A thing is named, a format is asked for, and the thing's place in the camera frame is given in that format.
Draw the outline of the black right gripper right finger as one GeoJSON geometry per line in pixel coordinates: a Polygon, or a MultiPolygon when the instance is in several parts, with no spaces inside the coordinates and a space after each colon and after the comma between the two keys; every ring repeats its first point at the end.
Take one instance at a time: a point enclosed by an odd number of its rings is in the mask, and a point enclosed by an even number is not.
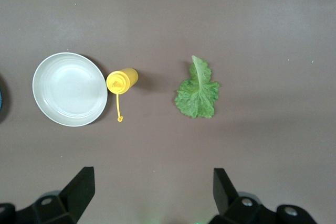
{"type": "Polygon", "coordinates": [[[303,208],[280,205],[267,209],[250,196],[240,196],[223,168],[213,173],[213,196],[219,214],[210,223],[316,223],[303,208]]]}

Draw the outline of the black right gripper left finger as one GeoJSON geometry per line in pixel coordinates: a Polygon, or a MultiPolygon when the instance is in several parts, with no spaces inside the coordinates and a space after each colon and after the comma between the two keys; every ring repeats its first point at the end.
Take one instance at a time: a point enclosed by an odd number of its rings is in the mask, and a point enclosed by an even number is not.
{"type": "Polygon", "coordinates": [[[45,193],[24,209],[1,203],[1,223],[78,223],[94,195],[94,168],[84,167],[63,190],[45,193]]]}

